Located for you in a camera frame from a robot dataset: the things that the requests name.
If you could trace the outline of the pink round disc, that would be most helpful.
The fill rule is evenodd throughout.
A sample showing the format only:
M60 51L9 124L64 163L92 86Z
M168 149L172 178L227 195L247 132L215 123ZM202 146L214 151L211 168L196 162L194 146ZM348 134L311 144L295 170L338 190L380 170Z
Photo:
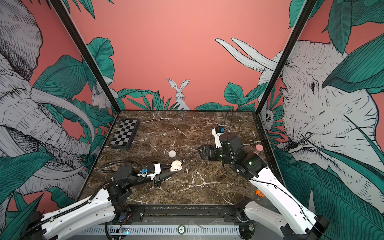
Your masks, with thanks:
M171 164L170 171L171 172L180 171L183 168L182 164L183 163L181 161L173 161Z

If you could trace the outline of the white earbuds charging case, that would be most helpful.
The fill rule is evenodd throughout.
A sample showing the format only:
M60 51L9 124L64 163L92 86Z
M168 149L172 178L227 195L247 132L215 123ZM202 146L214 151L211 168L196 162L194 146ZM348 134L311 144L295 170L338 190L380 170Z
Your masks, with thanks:
M174 158L177 155L177 153L176 153L176 151L171 150L171 151L169 151L168 155L170 158Z

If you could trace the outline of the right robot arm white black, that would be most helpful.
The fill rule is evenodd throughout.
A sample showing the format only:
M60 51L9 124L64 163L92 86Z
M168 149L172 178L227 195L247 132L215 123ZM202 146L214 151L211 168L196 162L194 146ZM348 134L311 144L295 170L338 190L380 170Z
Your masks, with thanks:
M219 125L212 130L214 145L198 147L202 160L228 164L244 177L277 209L265 208L251 199L238 204L238 219L260 223L285 240L319 240L325 237L330 222L322 215L315 215L304 207L278 180L267 163L255 153L247 153L241 139L231 128Z

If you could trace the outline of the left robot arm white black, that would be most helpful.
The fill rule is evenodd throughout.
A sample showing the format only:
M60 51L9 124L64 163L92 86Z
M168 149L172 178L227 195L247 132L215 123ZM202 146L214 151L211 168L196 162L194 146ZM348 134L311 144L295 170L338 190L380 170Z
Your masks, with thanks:
M66 240L87 228L107 224L113 220L123 225L132 218L127 199L132 187L161 183L182 169L182 162L170 165L152 164L143 168L136 162L119 160L104 164L100 170L110 173L110 180L101 184L95 192L72 205L55 212L36 212L29 217L18 236L19 240Z

